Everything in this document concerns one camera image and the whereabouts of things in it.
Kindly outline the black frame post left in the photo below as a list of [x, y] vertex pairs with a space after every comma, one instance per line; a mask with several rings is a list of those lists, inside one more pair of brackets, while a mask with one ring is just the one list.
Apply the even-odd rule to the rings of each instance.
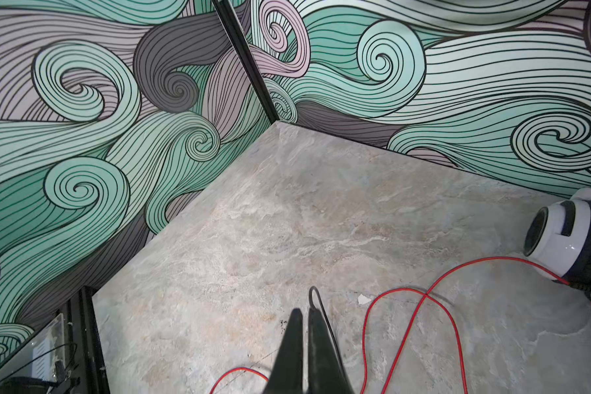
[[246, 34], [244, 33], [244, 26], [241, 24], [241, 19], [230, 1], [212, 0], [211, 3], [213, 3], [213, 6], [218, 13], [218, 17], [228, 35], [228, 39], [230, 39], [235, 53], [243, 65], [247, 78], [250, 81], [266, 116], [271, 124], [275, 123], [279, 120], [277, 109], [275, 108], [267, 86], [264, 83], [264, 78], [256, 65], [254, 56], [251, 52], [251, 47], [246, 40]]

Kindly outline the white black headphones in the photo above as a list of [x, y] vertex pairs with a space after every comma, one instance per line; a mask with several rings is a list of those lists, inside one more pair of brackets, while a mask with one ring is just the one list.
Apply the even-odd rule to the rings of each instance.
[[591, 188], [541, 208], [525, 237], [523, 254], [550, 279], [561, 278], [591, 301]]

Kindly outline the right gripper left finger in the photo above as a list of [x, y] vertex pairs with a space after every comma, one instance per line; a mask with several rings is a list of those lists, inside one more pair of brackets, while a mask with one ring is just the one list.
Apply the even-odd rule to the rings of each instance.
[[263, 393], [295, 393], [303, 391], [303, 315], [295, 308], [287, 322], [274, 367]]

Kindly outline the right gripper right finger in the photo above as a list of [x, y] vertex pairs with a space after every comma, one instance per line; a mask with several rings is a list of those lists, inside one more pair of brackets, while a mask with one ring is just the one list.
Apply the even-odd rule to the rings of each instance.
[[318, 309], [309, 309], [308, 317], [308, 393], [353, 393]]

